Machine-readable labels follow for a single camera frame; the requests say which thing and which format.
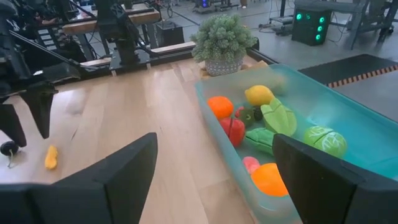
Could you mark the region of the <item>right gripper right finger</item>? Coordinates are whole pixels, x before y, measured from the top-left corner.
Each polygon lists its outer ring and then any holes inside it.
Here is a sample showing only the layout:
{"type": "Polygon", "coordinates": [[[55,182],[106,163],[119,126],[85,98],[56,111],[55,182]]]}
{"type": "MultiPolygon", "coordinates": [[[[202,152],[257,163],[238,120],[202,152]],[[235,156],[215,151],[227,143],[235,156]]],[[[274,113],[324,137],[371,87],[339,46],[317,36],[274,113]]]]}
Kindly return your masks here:
{"type": "Polygon", "coordinates": [[[284,134],[272,150],[303,224],[398,224],[398,181],[284,134]]]}

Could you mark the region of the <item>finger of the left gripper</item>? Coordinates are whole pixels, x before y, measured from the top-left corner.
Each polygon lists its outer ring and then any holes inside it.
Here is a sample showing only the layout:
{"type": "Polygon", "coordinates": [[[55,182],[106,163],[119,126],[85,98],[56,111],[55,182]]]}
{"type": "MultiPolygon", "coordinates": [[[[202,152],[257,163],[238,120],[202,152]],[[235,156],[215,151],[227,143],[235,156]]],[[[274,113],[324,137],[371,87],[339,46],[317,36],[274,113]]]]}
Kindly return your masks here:
{"type": "Polygon", "coordinates": [[[19,147],[26,147],[25,134],[13,105],[0,105],[0,130],[19,147]]]}
{"type": "Polygon", "coordinates": [[[50,135],[50,114],[53,96],[57,90],[31,90],[20,94],[28,105],[39,133],[44,139],[50,135]]]}

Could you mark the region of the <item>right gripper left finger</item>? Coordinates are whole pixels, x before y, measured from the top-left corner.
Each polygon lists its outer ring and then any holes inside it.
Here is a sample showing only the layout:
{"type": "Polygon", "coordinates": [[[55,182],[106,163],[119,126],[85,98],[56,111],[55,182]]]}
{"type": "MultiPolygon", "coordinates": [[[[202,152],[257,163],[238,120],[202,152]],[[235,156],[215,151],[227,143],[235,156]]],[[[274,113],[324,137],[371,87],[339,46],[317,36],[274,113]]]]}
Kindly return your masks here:
{"type": "Polygon", "coordinates": [[[139,224],[154,177],[156,133],[40,191],[45,224],[139,224]]]}

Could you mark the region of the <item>green toy cabbage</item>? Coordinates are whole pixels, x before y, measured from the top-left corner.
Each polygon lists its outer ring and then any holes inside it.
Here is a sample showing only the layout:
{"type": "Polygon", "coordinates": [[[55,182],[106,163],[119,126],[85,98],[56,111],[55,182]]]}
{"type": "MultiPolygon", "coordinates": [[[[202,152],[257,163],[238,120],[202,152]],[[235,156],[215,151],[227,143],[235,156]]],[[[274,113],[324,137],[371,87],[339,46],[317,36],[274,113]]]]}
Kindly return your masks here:
{"type": "Polygon", "coordinates": [[[322,126],[309,127],[304,132],[303,141],[309,146],[340,159],[345,155],[347,149],[347,142],[340,133],[322,126]]]}

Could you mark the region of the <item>smooth orange toy fruit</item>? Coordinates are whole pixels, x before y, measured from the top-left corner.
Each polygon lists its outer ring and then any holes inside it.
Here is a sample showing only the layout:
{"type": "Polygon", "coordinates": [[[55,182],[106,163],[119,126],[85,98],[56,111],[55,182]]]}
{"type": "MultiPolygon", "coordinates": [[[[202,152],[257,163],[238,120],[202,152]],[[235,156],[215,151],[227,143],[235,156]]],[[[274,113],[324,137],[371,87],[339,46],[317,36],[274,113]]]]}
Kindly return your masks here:
{"type": "Polygon", "coordinates": [[[268,196],[285,197],[289,194],[276,163],[267,163],[259,166],[251,174],[251,178],[254,185],[268,196]]]}

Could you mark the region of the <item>pink toy peach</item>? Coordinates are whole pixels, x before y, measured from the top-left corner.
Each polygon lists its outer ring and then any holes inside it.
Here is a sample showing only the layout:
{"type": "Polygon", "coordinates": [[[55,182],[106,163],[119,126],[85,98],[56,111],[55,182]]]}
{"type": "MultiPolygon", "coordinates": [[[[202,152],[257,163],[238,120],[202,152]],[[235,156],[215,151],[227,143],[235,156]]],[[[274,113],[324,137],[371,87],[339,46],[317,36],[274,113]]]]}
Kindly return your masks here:
{"type": "Polygon", "coordinates": [[[244,157],[243,165],[249,174],[252,174],[256,169],[258,169],[261,166],[259,161],[252,156],[244,157]]]}

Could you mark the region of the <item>green cucumber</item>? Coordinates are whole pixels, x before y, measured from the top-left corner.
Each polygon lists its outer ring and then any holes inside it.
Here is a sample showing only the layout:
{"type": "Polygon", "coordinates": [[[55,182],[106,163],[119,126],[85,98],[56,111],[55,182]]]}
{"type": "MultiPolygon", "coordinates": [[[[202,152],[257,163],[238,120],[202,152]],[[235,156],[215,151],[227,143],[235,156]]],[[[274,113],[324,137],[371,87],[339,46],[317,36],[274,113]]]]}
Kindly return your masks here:
{"type": "Polygon", "coordinates": [[[245,139],[258,151],[273,155],[272,145],[274,134],[266,128],[255,128],[246,132],[245,139]]]}

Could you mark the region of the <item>light green toy starfruit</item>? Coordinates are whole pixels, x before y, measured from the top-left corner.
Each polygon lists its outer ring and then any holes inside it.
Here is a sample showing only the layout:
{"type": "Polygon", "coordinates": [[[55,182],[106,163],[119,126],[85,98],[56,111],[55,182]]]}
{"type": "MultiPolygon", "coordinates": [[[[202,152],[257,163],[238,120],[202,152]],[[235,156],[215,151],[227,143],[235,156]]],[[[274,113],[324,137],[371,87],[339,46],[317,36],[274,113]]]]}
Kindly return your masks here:
{"type": "Polygon", "coordinates": [[[262,105],[260,109],[267,129],[286,136],[294,135],[297,129],[295,114],[277,98],[272,99],[268,105],[262,105]]]}

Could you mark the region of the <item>small leafy toy strawberry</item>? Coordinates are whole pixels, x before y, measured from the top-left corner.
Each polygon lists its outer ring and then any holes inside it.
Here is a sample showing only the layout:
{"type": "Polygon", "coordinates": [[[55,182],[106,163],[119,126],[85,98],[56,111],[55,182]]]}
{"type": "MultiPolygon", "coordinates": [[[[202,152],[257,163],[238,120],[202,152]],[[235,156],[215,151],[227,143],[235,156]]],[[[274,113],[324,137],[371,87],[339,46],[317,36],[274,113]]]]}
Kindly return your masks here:
{"type": "Polygon", "coordinates": [[[241,120],[244,123],[246,128],[251,127],[255,122],[254,112],[251,108],[245,108],[241,106],[236,110],[234,115],[235,118],[241,120]]]}

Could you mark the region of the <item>red strawberry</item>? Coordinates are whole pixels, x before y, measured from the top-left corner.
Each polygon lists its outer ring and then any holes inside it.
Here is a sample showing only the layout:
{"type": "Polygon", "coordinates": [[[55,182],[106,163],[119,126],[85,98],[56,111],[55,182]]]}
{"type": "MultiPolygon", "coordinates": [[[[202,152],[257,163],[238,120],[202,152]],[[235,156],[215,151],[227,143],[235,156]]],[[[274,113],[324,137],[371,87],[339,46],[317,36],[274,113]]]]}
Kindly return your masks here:
{"type": "Polygon", "coordinates": [[[240,119],[224,118],[220,120],[220,125],[234,147],[238,147],[243,142],[245,136],[245,125],[240,119]]]}

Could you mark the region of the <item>yellow toy lemon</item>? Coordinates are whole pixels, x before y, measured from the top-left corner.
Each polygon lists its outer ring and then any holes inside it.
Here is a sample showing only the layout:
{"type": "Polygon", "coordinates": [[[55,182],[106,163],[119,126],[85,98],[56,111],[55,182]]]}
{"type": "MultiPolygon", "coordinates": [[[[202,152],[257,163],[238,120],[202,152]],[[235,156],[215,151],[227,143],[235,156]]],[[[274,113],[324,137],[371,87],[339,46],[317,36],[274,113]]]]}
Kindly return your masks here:
{"type": "Polygon", "coordinates": [[[254,85],[245,90],[244,94],[253,106],[268,105],[275,98],[273,92],[264,85],[254,85]]]}

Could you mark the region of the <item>ridged orange toy tangerine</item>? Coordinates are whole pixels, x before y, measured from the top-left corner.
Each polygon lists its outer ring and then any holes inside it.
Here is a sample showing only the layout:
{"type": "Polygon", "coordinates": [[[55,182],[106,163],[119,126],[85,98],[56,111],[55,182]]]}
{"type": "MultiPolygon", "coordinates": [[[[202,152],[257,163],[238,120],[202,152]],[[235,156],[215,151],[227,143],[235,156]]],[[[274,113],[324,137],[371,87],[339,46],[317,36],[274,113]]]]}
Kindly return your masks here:
{"type": "Polygon", "coordinates": [[[233,103],[225,96],[213,96],[207,100],[207,105],[218,120],[230,117],[234,110],[233,103]]]}

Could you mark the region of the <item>teal translucent tupperware container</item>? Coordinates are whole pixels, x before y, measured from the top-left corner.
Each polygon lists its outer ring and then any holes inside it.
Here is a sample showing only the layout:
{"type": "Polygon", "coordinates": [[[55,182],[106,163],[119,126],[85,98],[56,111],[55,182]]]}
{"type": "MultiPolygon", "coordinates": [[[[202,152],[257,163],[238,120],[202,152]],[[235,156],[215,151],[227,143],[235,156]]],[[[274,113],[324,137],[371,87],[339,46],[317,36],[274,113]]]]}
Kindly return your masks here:
{"type": "MultiPolygon", "coordinates": [[[[235,118],[239,107],[254,107],[244,94],[254,85],[268,87],[275,98],[294,112],[297,129],[289,137],[304,143],[304,132],[309,127],[331,128],[347,142],[342,160],[398,181],[398,121],[372,110],[364,103],[281,64],[201,80],[196,83],[195,90],[203,117],[259,224],[303,222],[289,194],[273,197],[262,193],[243,165],[246,156],[255,157],[260,165],[276,163],[274,154],[258,151],[245,136],[241,145],[234,147],[220,120],[207,105],[209,98],[225,96],[234,106],[232,115],[227,118],[235,118]]],[[[266,128],[264,120],[245,127],[246,132],[255,128],[266,128]]]]}

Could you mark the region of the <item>black toy cherry with stem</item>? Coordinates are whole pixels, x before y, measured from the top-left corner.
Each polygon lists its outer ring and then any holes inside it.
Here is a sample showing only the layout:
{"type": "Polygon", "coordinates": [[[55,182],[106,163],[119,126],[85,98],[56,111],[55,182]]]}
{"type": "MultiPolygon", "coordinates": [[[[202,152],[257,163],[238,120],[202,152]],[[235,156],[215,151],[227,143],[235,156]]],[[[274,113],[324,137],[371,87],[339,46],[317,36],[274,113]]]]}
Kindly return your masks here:
{"type": "Polygon", "coordinates": [[[19,146],[14,141],[7,141],[0,145],[0,153],[9,159],[8,168],[12,167],[14,156],[18,153],[19,146]]]}

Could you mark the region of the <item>yellow toy pepper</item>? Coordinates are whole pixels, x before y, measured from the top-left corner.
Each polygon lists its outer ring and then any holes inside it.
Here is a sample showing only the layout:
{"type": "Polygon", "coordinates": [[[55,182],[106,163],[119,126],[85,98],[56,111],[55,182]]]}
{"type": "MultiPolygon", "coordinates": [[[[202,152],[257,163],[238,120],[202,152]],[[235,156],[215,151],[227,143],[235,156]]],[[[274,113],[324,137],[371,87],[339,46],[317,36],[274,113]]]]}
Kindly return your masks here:
{"type": "Polygon", "coordinates": [[[47,170],[55,169],[58,164],[58,149],[55,146],[49,146],[46,157],[44,160],[44,166],[47,170]]]}

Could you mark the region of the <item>black box white labels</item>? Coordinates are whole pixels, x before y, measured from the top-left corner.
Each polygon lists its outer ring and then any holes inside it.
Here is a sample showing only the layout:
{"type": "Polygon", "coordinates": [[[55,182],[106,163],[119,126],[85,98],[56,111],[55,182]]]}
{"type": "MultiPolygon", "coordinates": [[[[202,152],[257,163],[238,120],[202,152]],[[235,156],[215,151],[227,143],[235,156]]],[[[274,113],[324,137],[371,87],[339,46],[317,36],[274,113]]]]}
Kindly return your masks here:
{"type": "Polygon", "coordinates": [[[54,28],[35,28],[37,41],[48,50],[59,50],[60,44],[54,28]]]}

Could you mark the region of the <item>black orange-striped floor mat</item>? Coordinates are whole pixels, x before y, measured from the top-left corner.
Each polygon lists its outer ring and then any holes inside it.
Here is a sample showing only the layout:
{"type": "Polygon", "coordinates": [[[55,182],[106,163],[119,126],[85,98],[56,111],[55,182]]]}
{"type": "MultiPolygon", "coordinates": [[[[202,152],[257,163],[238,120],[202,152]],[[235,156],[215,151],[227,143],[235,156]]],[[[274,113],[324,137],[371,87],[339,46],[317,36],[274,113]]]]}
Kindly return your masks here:
{"type": "Polygon", "coordinates": [[[361,54],[299,70],[329,88],[395,71],[398,71],[398,62],[369,54],[361,54]]]}

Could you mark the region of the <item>wooden workbench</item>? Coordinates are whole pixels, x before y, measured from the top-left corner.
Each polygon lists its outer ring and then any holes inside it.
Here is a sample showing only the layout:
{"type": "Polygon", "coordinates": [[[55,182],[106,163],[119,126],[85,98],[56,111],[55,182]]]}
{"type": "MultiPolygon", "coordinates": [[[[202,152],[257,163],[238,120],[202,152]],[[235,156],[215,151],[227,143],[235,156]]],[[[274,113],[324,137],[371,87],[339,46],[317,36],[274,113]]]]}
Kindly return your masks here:
{"type": "MultiPolygon", "coordinates": [[[[152,12],[131,14],[129,15],[129,18],[136,25],[155,23],[160,19],[160,13],[159,11],[154,10],[152,12]]],[[[63,32],[68,35],[85,34],[96,30],[98,28],[96,24],[96,21],[80,20],[77,23],[64,25],[62,29],[63,32]]]]}

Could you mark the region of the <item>black cube cabinet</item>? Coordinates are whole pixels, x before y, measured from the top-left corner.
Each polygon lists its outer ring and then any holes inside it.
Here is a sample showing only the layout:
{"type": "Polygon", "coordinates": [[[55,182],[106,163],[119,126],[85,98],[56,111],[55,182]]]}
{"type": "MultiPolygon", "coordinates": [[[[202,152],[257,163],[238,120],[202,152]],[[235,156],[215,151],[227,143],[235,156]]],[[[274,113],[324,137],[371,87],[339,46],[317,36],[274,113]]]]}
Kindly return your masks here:
{"type": "Polygon", "coordinates": [[[159,47],[177,45],[185,42],[182,26],[172,21],[161,21],[155,25],[159,47]]]}

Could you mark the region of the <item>black computer green lights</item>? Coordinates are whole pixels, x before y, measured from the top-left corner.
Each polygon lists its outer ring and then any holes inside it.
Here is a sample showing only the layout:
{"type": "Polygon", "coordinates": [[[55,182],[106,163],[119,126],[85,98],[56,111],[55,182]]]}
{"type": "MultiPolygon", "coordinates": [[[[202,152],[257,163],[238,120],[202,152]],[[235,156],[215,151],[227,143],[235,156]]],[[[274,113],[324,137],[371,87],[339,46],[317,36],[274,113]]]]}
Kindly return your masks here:
{"type": "Polygon", "coordinates": [[[330,24],[331,11],[295,8],[292,40],[308,46],[323,45],[330,24]]]}

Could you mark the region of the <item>green faux plant in pot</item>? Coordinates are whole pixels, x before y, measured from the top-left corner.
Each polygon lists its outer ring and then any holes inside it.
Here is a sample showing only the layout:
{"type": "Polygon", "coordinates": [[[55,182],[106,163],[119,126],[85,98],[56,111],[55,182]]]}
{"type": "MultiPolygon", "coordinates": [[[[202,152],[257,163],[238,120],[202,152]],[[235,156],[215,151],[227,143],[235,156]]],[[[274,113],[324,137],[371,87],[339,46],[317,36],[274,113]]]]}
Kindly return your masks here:
{"type": "Polygon", "coordinates": [[[190,39],[195,43],[193,59],[203,62],[205,71],[211,77],[239,71],[247,49],[258,41],[238,15],[226,14],[211,16],[203,21],[190,39]]]}

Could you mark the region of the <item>grey desk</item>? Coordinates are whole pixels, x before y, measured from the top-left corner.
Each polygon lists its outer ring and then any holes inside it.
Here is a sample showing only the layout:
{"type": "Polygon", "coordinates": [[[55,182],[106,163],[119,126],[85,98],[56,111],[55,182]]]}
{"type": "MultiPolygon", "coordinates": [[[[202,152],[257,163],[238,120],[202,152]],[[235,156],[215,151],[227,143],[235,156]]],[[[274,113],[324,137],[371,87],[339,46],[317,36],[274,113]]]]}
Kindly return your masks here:
{"type": "Polygon", "coordinates": [[[359,34],[379,31],[377,42],[383,43],[393,29],[398,12],[398,0],[295,0],[296,9],[314,9],[351,15],[346,49],[353,49],[359,34]]]}

